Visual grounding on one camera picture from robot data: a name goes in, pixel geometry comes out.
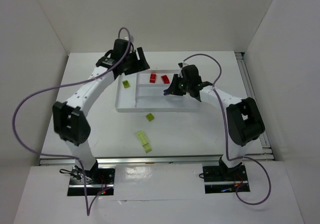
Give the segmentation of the red curved lego brick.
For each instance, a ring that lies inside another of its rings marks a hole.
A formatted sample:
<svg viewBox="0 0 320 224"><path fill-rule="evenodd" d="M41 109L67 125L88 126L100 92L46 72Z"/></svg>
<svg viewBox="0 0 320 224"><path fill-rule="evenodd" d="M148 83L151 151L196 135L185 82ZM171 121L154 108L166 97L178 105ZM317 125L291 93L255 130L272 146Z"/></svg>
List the red curved lego brick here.
<svg viewBox="0 0 320 224"><path fill-rule="evenodd" d="M169 84L170 83L170 80L169 80L167 75L162 75L161 76L161 80L163 81L164 84Z"/></svg>

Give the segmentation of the lime green curved lego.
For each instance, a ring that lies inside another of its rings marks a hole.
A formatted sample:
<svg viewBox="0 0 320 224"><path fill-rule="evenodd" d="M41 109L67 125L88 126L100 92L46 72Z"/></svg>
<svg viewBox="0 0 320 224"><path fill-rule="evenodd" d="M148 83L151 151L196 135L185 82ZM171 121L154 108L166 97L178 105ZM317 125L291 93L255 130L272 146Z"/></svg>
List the lime green curved lego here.
<svg viewBox="0 0 320 224"><path fill-rule="evenodd" d="M128 80L122 81L122 84L123 84L123 87L124 87L125 89L130 87L130 84L129 84Z"/></svg>

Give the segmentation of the red lego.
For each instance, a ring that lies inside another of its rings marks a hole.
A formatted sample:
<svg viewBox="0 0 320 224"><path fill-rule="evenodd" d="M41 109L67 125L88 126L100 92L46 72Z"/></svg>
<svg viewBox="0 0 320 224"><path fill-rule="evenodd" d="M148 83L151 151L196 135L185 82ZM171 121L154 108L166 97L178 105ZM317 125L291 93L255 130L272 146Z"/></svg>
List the red lego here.
<svg viewBox="0 0 320 224"><path fill-rule="evenodd" d="M157 79L157 75L155 73L151 73L149 77L149 82L150 83L155 83Z"/></svg>

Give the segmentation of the lime green square lego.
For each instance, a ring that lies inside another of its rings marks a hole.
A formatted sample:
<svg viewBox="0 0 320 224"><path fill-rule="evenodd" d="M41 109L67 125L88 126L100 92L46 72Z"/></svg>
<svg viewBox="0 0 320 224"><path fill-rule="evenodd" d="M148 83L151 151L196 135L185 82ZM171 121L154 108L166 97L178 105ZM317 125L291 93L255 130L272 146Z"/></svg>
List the lime green square lego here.
<svg viewBox="0 0 320 224"><path fill-rule="evenodd" d="M150 122L150 121L153 121L154 120L154 116L151 114L151 113L149 113L149 114L147 114L146 115L146 119Z"/></svg>

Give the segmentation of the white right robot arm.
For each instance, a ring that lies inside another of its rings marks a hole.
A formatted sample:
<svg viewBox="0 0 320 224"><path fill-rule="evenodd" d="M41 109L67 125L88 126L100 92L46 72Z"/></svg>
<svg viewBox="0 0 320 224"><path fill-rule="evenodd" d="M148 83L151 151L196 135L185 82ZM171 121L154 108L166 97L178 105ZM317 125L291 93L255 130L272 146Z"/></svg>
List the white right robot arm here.
<svg viewBox="0 0 320 224"><path fill-rule="evenodd" d="M249 145L265 131L265 126L255 100L232 96L208 81L203 81L195 65L179 63L180 72L174 74L165 96L190 95L199 102L210 104L222 112L225 151L219 159L220 175L234 175L242 164Z"/></svg>

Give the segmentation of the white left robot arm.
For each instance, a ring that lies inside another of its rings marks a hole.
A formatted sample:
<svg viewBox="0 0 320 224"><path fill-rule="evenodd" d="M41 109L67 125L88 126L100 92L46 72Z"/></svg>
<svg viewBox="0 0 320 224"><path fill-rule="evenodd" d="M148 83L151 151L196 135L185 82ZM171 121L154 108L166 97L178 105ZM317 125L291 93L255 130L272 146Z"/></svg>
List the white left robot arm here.
<svg viewBox="0 0 320 224"><path fill-rule="evenodd" d="M88 141L91 127L87 115L91 107L118 76L135 74L149 68L141 47L135 49L127 40L116 39L114 48L97 61L89 82L83 84L66 101L53 104L54 131L76 157L75 168L81 177L85 176L93 182L98 174L98 162Z"/></svg>

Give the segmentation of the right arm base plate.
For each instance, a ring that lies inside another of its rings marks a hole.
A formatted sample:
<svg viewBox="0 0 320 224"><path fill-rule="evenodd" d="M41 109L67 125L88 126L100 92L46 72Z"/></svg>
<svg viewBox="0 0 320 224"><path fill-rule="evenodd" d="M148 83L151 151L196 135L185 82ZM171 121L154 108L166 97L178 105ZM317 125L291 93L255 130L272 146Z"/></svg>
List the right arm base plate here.
<svg viewBox="0 0 320 224"><path fill-rule="evenodd" d="M250 186L244 165L233 173L223 175L218 166L203 166L198 176L204 180L206 194L250 192Z"/></svg>

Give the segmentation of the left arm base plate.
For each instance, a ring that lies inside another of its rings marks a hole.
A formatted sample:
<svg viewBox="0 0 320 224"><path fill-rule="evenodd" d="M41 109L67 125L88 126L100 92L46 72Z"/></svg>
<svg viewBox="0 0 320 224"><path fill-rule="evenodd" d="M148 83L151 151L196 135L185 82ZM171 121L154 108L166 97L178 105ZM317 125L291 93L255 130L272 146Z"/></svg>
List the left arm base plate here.
<svg viewBox="0 0 320 224"><path fill-rule="evenodd" d="M99 191L102 196L114 194L115 168L99 168L93 177L86 177L87 195L95 196ZM69 174L69 186L67 196L84 196L84 179L75 166L71 170L60 169L60 173Z"/></svg>

